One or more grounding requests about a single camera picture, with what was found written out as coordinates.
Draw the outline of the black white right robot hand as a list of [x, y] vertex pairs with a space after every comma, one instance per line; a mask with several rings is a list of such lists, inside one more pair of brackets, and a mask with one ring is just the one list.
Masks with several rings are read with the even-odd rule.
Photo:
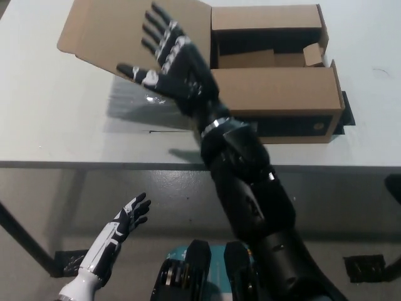
[[192, 119], [200, 133], [226, 123], [228, 108], [219, 99], [219, 87], [209, 65], [180, 24], [157, 3], [145, 12], [147, 34], [141, 44], [154, 56], [160, 70], [119, 63], [117, 71], [144, 88], [171, 98], [182, 115]]

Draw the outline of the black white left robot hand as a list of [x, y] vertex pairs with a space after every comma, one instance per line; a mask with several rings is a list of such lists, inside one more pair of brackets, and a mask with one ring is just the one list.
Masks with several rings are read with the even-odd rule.
[[145, 193], [129, 201], [104, 226], [86, 253], [78, 271], [94, 274], [99, 280], [106, 281], [112, 273], [123, 242], [133, 230], [147, 221], [146, 214], [150, 204], [151, 200], [146, 199]]

